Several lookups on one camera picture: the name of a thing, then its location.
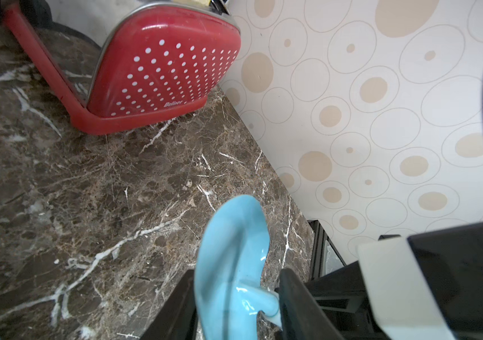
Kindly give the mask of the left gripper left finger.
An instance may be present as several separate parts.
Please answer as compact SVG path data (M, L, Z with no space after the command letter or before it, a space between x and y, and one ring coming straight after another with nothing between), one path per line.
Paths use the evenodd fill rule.
M195 339L197 326L194 270L189 269L140 339Z

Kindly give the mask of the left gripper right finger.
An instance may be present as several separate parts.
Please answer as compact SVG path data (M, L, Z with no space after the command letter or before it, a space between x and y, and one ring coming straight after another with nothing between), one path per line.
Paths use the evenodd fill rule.
M282 269L279 279L283 339L344 339L293 270Z

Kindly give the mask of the light blue shovel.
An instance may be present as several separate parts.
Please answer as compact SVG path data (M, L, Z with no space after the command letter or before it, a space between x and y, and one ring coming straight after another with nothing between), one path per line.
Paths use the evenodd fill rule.
M257 317L280 327L278 293L261 287L270 245L260 202L239 195L206 226L194 273L196 308L206 339L257 339Z

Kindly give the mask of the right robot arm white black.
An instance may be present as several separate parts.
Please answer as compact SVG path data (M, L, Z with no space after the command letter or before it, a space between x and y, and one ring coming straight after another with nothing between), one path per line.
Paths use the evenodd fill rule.
M345 339L483 339L483 222L358 248L307 283Z

